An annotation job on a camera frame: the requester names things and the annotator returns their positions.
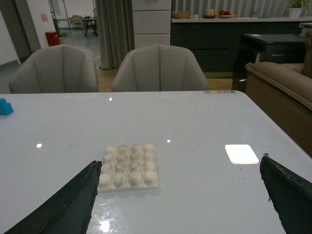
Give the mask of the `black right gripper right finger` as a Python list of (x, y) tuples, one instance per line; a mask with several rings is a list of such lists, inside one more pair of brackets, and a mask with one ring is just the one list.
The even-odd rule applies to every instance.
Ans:
[(260, 162), (263, 180), (287, 234), (312, 232), (312, 183), (268, 156)]

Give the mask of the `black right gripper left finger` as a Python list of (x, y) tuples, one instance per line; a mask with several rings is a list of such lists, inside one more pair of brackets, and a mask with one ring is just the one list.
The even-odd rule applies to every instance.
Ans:
[(98, 195), (102, 163), (92, 161), (7, 234), (85, 234)]

